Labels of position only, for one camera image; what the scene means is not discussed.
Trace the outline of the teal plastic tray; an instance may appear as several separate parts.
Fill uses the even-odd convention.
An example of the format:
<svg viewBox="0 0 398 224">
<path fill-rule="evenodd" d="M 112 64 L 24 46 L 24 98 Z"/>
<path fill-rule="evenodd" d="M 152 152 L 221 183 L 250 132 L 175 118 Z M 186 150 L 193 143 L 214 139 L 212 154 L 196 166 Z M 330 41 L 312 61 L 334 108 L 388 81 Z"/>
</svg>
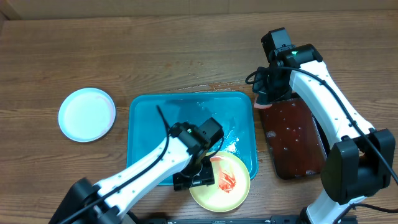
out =
<svg viewBox="0 0 398 224">
<path fill-rule="evenodd" d="M 240 158 L 255 178 L 257 161 L 256 135 L 251 99 L 238 91 L 207 93 L 176 93 L 141 95 L 129 107 L 126 165 L 150 153 L 165 137 L 162 117 L 169 124 L 188 122 L 201 125 L 214 118 L 223 128 L 224 141 L 214 149 L 234 154 Z"/>
</svg>

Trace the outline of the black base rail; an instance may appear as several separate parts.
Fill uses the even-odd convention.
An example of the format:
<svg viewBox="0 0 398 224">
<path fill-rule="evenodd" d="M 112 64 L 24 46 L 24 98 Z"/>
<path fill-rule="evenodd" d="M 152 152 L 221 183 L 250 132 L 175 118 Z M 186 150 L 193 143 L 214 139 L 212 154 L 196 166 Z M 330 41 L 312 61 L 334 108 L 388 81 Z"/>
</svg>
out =
<svg viewBox="0 0 398 224">
<path fill-rule="evenodd" d="M 274 215 L 269 218 L 199 218 L 169 219 L 160 215 L 137 218 L 132 212 L 127 213 L 134 223 L 145 224 L 300 224 L 305 223 L 298 215 Z"/>
</svg>

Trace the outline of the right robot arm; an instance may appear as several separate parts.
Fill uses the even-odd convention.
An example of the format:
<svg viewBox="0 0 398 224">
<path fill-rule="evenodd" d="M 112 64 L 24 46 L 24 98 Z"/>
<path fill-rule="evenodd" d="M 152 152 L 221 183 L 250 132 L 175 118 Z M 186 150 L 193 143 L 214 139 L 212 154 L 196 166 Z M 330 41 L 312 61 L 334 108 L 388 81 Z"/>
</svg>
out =
<svg viewBox="0 0 398 224">
<path fill-rule="evenodd" d="M 388 129 L 376 130 L 345 98 L 322 56 L 311 45 L 262 42 L 269 66 L 246 78 L 255 106 L 270 113 L 293 96 L 303 99 L 320 125 L 330 151 L 320 177 L 320 196 L 305 207 L 297 223 L 346 223 L 353 208 L 397 180 L 392 169 L 396 141 Z"/>
</svg>

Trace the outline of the light blue plate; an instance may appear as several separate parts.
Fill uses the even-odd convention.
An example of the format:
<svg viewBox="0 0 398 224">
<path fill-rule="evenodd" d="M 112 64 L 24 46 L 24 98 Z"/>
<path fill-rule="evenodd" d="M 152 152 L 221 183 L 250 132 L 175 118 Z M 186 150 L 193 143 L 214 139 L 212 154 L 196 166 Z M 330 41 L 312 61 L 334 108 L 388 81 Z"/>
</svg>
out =
<svg viewBox="0 0 398 224">
<path fill-rule="evenodd" d="M 76 142 L 102 138 L 113 126 L 116 106 L 103 90 L 82 88 L 68 95 L 58 112 L 61 132 Z"/>
</svg>

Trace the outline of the pink and green sponge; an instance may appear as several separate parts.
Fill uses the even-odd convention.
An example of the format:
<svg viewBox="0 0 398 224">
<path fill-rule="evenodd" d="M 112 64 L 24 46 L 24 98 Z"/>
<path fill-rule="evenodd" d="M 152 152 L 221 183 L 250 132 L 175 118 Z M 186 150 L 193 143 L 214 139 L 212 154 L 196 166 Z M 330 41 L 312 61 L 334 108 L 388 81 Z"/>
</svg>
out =
<svg viewBox="0 0 398 224">
<path fill-rule="evenodd" d="M 253 103 L 253 107 L 254 108 L 259 109 L 259 110 L 264 110 L 264 109 L 268 109 L 268 108 L 270 108 L 272 106 L 271 104 L 269 104 L 269 105 L 261 105 L 261 104 L 259 104 L 257 102 L 258 96 L 259 95 L 255 95 L 255 97 L 254 97 L 254 103 Z"/>
</svg>

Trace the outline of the yellow plate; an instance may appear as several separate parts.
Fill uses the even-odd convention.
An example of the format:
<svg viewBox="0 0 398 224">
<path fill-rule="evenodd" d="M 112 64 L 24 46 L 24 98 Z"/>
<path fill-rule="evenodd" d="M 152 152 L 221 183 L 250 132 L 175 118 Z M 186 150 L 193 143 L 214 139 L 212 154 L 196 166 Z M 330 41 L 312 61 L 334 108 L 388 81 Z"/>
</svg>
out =
<svg viewBox="0 0 398 224">
<path fill-rule="evenodd" d="M 250 189 L 250 176 L 243 161 L 228 152 L 210 159 L 215 183 L 190 189 L 197 204 L 212 212 L 229 212 L 239 207 Z"/>
</svg>

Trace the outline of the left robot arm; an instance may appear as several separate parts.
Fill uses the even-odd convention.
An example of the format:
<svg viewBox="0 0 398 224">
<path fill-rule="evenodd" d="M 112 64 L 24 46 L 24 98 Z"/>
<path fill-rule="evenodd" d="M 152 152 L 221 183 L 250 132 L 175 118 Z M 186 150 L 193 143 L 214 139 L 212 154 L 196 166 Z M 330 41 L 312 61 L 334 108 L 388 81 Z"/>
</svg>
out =
<svg viewBox="0 0 398 224">
<path fill-rule="evenodd" d="M 122 223 L 130 209 L 168 177 L 174 190 L 213 185 L 211 149 L 223 141 L 221 125 L 213 118 L 202 125 L 175 123 L 148 155 L 121 172 L 92 184 L 74 183 L 51 223 Z"/>
</svg>

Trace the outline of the black water tray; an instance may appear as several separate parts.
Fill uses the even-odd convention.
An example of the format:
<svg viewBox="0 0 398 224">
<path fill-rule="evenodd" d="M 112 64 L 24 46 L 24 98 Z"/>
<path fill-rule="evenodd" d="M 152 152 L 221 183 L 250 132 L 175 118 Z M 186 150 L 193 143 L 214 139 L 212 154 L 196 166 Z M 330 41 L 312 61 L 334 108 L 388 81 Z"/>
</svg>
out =
<svg viewBox="0 0 398 224">
<path fill-rule="evenodd" d="M 321 172 L 326 150 L 317 121 L 303 99 L 273 103 L 259 110 L 259 115 L 278 178 L 292 180 Z"/>
</svg>

